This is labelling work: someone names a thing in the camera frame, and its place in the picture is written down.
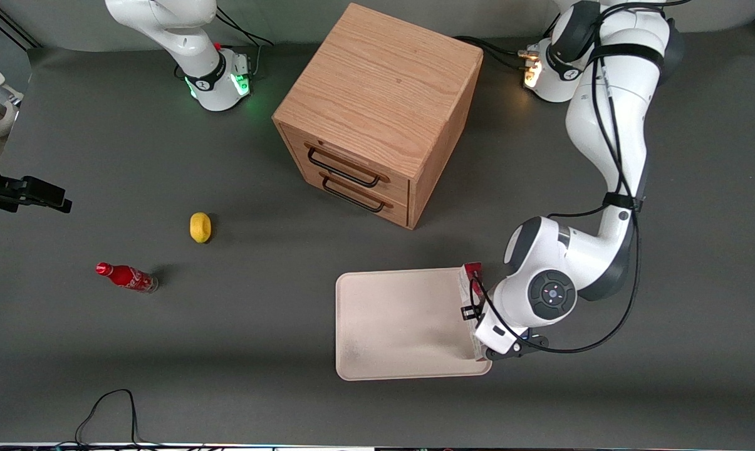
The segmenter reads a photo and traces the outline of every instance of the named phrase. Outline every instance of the black metal handle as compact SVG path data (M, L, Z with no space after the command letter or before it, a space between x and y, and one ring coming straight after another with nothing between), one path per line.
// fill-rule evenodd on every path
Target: black metal handle
M324 188L325 191L329 192L329 194L332 194L335 197L339 197L339 198L341 198L343 200L346 200L347 202L354 203L355 205L359 206L360 208L363 208L363 209L366 209L368 211L371 211L372 213L380 213L381 211L383 211L383 207L385 207L385 202L381 202L380 205L378 205L377 207L370 207L370 206L366 205L365 203L360 202L359 200L355 200L355 199L353 199L353 198L351 198L349 196L346 196L346 194L343 194L343 192L338 192L338 191L335 191L332 188L329 188L329 186L326 185L326 183L329 182L329 181L330 181L329 177L325 177L325 179L322 180L322 188Z
M364 188L374 188L377 185L377 182L380 181L380 176L375 176L374 180L372 180L371 182L366 182L366 180L360 180L360 178L358 177L351 176L346 172L341 171L340 169L333 168L331 165L327 165L326 163L322 163L319 160L315 160L315 158L313 158L313 154L315 152L316 149L314 147L311 147L308 151L308 160L310 160L311 163L314 163L314 165L319 166L320 168L325 168L333 174L349 180L349 182L357 183Z

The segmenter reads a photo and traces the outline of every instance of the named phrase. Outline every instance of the coca-cola bottle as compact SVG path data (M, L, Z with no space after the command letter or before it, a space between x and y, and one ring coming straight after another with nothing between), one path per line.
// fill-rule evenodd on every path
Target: coca-cola bottle
M96 273L107 277L121 288L134 289L146 294L154 293L159 285L157 277L126 265L99 263L96 265Z

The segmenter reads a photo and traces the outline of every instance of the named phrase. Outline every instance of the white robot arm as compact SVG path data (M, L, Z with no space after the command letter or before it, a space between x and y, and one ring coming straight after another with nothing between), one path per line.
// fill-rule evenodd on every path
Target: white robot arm
M570 139L606 180L603 218L597 235L546 217L514 231L505 254L511 274L489 292L475 332L494 356L518 351L515 342L529 328L564 319L578 295L594 301L623 286L644 182L644 118L667 72L664 56L682 52L674 26L655 8L672 3L571 3L552 37L520 55L532 62L527 88L544 100L571 99Z
M245 55L217 49L201 28L216 16L215 0L105 0L113 18L163 46L174 57L191 95L223 111L249 94Z

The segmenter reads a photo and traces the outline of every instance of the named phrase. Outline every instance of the lemon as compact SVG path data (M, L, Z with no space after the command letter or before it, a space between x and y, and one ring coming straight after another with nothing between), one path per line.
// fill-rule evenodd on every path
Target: lemon
M211 239L211 218L206 214L196 213L190 217L190 236L197 243Z

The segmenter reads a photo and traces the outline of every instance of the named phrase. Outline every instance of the control buttons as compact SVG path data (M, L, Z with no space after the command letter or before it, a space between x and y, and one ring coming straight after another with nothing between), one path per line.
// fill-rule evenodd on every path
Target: control buttons
M576 291L572 280L561 271L536 274L528 289L528 302L541 319L557 319L575 305Z

